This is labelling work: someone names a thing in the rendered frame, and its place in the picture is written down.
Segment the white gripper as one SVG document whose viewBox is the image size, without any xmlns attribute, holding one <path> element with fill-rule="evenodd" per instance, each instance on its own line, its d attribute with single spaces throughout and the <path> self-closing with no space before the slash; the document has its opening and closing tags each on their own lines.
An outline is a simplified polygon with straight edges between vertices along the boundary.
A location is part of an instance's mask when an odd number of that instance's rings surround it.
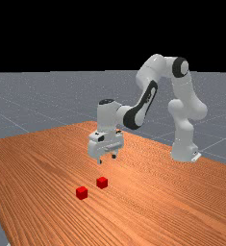
<svg viewBox="0 0 226 246">
<path fill-rule="evenodd" d="M 109 153 L 116 159 L 118 150 L 124 147 L 124 137 L 121 131 L 95 131 L 88 136 L 88 155 L 102 164 L 101 157 Z"/>
</svg>

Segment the red cube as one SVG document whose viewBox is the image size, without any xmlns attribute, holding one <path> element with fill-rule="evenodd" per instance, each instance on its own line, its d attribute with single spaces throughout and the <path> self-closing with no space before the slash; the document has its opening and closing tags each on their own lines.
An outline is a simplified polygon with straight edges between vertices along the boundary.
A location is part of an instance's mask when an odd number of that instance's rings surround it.
<svg viewBox="0 0 226 246">
<path fill-rule="evenodd" d="M 76 189 L 76 197 L 79 200 L 84 200 L 88 197 L 88 189 L 84 186 L 80 186 Z"/>
<path fill-rule="evenodd" d="M 98 178 L 98 179 L 96 180 L 96 185 L 97 185 L 99 188 L 103 189 L 103 188 L 105 188 L 105 187 L 108 186 L 108 179 L 105 178 L 105 177 L 100 177 L 100 178 Z"/>
</svg>

